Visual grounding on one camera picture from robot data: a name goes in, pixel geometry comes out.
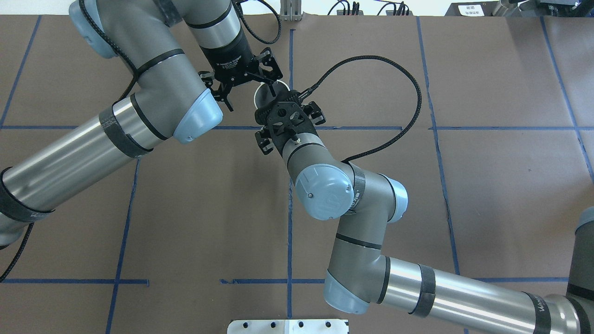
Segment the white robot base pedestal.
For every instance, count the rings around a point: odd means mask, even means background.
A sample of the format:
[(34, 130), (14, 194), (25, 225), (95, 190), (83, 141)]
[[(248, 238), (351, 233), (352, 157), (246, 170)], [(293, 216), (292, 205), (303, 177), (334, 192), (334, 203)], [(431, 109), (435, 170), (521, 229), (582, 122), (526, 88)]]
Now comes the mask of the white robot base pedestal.
[(268, 319), (237, 320), (227, 327), (228, 334), (349, 334), (348, 320)]

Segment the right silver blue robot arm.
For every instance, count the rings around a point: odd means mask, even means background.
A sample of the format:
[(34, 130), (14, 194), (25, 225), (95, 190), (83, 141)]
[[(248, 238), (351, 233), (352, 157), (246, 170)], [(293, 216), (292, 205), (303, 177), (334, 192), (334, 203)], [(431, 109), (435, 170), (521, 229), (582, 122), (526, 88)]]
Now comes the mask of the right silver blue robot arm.
[(382, 255), (388, 224), (407, 210), (404, 186), (333, 158), (315, 125), (325, 121), (305, 93), (283, 82), (254, 94), (255, 137), (264, 154), (278, 150), (307, 213), (339, 226), (324, 283), (324, 299), (350, 314), (377, 303), (419, 318), (434, 317), (492, 334), (593, 332), (593, 209), (575, 229), (567, 292), (541, 297)]

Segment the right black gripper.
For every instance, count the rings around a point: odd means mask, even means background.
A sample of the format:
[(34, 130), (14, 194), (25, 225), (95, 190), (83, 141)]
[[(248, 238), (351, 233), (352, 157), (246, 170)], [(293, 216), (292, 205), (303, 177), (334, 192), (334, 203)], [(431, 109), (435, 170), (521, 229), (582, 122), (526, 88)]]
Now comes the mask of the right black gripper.
[(317, 135), (315, 126), (325, 123), (325, 115), (316, 104), (302, 104), (299, 93), (280, 93), (274, 101), (255, 110), (255, 121), (262, 126), (255, 139), (263, 154), (274, 149), (280, 154), (306, 143), (306, 135)]

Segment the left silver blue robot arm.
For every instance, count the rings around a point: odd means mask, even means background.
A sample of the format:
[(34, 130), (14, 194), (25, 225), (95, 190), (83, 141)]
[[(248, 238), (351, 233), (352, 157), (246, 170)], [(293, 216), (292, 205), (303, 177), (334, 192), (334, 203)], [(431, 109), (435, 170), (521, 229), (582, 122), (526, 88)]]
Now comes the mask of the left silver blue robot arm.
[(70, 18), (104, 58), (119, 56), (140, 89), (1, 172), (1, 247), (29, 224), (170, 137), (216, 127), (231, 89), (283, 74), (269, 47), (251, 51), (233, 0), (77, 0)]

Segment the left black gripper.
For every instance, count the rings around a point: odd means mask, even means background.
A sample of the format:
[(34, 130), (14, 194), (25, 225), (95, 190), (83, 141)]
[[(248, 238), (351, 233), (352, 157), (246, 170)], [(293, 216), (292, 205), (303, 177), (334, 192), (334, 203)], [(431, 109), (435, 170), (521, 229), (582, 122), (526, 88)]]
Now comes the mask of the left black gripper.
[(199, 77), (210, 89), (215, 101), (224, 103), (230, 112), (234, 108), (229, 100), (231, 89), (248, 82), (272, 85), (284, 77), (270, 47), (255, 55), (244, 32), (231, 44), (217, 49), (202, 47), (212, 71), (200, 71)]

